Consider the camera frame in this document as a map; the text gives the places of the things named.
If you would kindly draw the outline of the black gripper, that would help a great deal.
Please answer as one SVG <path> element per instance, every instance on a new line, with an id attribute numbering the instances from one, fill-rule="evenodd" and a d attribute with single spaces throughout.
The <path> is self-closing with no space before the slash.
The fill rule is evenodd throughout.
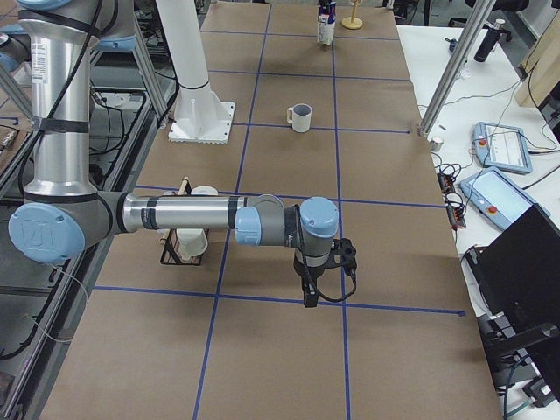
<path id="1" fill-rule="evenodd" d="M 335 0 L 319 0 L 320 12 L 334 12 L 336 7 Z"/>
<path id="2" fill-rule="evenodd" d="M 325 266 L 309 267 L 295 258 L 293 267 L 301 278 L 304 307 L 316 307 L 318 305 L 319 295 L 314 284 L 317 284 L 318 279 L 324 274 L 326 270 Z"/>

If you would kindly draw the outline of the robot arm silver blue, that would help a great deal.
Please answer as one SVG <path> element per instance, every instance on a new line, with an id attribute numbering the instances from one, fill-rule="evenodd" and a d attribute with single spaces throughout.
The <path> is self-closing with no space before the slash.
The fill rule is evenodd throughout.
<path id="1" fill-rule="evenodd" d="M 322 197 L 285 206 L 272 195 L 151 196 L 98 190 L 89 179 L 89 54 L 108 42 L 135 47 L 130 1 L 23 1 L 19 22 L 31 40 L 34 176 L 10 217 L 13 245 L 58 264 L 114 235 L 138 229 L 229 228 L 250 246 L 292 248 L 304 305 L 323 297 L 325 270 L 355 272 L 354 249 L 337 237 L 337 207 Z"/>
<path id="2" fill-rule="evenodd" d="M 168 53 L 167 41 L 155 1 L 135 1 L 134 11 L 139 23 L 143 40 L 149 53 L 165 56 Z M 128 41 L 110 41 L 103 38 L 93 48 L 102 53 L 131 53 L 133 47 L 126 46 Z M 14 72 L 24 62 L 31 61 L 30 36 L 19 24 L 1 28 L 1 67 Z"/>

